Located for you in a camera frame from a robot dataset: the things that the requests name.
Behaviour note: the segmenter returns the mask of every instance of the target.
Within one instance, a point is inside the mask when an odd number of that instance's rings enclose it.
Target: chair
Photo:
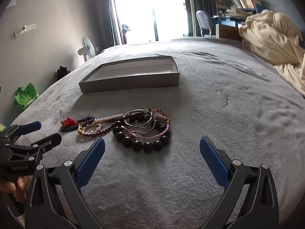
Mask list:
[[[196,17],[201,28],[201,36],[205,38],[216,38],[216,35],[212,35],[212,29],[215,27],[211,16],[203,10],[196,12]],[[204,35],[204,30],[209,30],[209,35]]]

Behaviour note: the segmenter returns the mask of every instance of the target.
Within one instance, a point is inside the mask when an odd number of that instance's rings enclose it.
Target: human hand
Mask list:
[[[18,177],[17,187],[14,183],[9,182],[0,177],[0,191],[6,193],[12,193],[17,202],[26,201],[26,184],[28,182],[27,177]]]

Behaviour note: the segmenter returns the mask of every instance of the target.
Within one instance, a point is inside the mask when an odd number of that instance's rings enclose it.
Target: dark wooden bead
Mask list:
[[[118,126],[112,130],[114,135],[116,135],[119,131],[122,131],[122,129],[121,129],[121,127],[118,127]]]
[[[144,152],[152,152],[153,151],[153,144],[151,142],[146,142],[143,144],[143,151]]]
[[[138,122],[143,122],[145,118],[144,118],[144,115],[140,114],[140,115],[137,115],[136,119]]]
[[[125,134],[122,131],[119,131],[116,135],[115,138],[118,142],[122,142],[123,138],[125,137]]]
[[[132,138],[126,136],[125,138],[123,138],[122,143],[125,147],[130,147],[132,145]]]
[[[132,143],[132,149],[134,151],[140,151],[142,149],[142,142],[139,140],[136,140],[135,142]]]
[[[170,130],[168,130],[165,134],[163,134],[164,136],[168,136],[170,138]]]
[[[158,120],[155,120],[155,127],[154,129],[158,129],[160,127],[161,123]]]
[[[153,143],[153,148],[154,148],[155,151],[160,151],[163,148],[163,143],[159,140],[156,140]]]
[[[168,136],[162,136],[160,141],[163,143],[163,145],[168,145],[170,138]]]
[[[128,120],[129,123],[134,123],[135,122],[135,116],[131,116]]]
[[[162,125],[160,125],[160,127],[159,127],[159,132],[164,132],[165,131],[165,129],[166,129],[166,125],[165,124],[162,124]]]
[[[123,126],[123,123],[121,122],[121,121],[116,121],[115,123],[114,123],[114,126],[115,127],[120,127],[120,126]]]
[[[146,117],[144,118],[145,123],[146,123],[147,121],[149,121],[150,118],[151,118],[150,116],[146,116]]]

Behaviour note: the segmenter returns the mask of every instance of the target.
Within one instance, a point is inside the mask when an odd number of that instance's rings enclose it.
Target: gray bedsheet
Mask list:
[[[165,55],[179,66],[178,87],[82,94],[78,86],[102,63]],[[14,122],[42,123],[39,132],[20,138],[25,144],[55,132],[62,135],[62,144],[43,159],[51,167],[74,159],[92,143],[78,141],[75,131],[59,131],[60,109],[77,119],[158,107],[171,118],[170,145],[160,152],[135,153],[109,133],[105,154],[82,188],[106,228],[200,226],[223,192],[200,155],[204,135],[244,164],[269,163],[281,221],[292,213],[305,190],[305,100],[240,43],[200,37],[106,49],[53,84]]]

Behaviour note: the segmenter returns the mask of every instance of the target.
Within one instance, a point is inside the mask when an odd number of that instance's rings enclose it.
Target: bead necklace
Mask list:
[[[139,110],[133,110],[127,113],[127,115],[133,115],[134,112],[138,112]],[[131,125],[130,123],[135,122],[137,120],[138,122],[143,122],[145,123],[140,126],[135,126]],[[137,117],[130,117],[128,120],[124,119],[125,125],[117,126],[115,127],[112,132],[115,135],[115,138],[118,142],[122,142],[125,147],[132,147],[134,151],[140,151],[143,148],[144,152],[152,152],[153,150],[155,151],[160,151],[163,146],[167,145],[170,140],[170,131],[169,131],[169,126],[170,126],[170,119],[168,118],[168,115],[165,111],[161,109],[153,109],[148,113],[148,116],[144,117],[142,116],[137,116]],[[144,128],[147,127],[148,125],[152,126],[152,129],[149,130],[148,132],[141,132],[141,131],[133,131],[130,129],[130,127],[137,127],[137,128]],[[151,137],[144,137],[143,135],[152,132],[154,129],[159,129],[159,134],[151,136]],[[125,136],[123,133],[123,130],[125,130],[130,136]],[[140,139],[154,139],[160,137],[159,140],[156,140],[154,143],[151,142],[146,142],[142,144]]]
[[[140,112],[137,112],[135,114],[116,114],[109,117],[103,117],[99,119],[92,119],[88,121],[84,121],[79,124],[78,126],[78,133],[81,135],[82,138],[89,138],[89,137],[98,137],[102,136],[105,133],[109,132],[116,126],[121,126],[122,122],[121,120],[129,119],[130,117],[136,115],[144,115],[146,113],[149,113],[150,109],[145,109]],[[102,123],[105,122],[113,122],[110,126],[108,126],[106,129],[102,130]],[[89,127],[96,126],[94,130],[86,131]]]
[[[60,110],[59,111],[59,116],[60,116],[60,123],[61,123],[61,131],[73,131],[76,130],[78,128],[78,125],[84,121],[89,121],[94,119],[94,117],[85,117],[85,118],[81,118],[80,120],[73,120],[71,117],[68,117],[64,120],[64,115],[63,112]]]

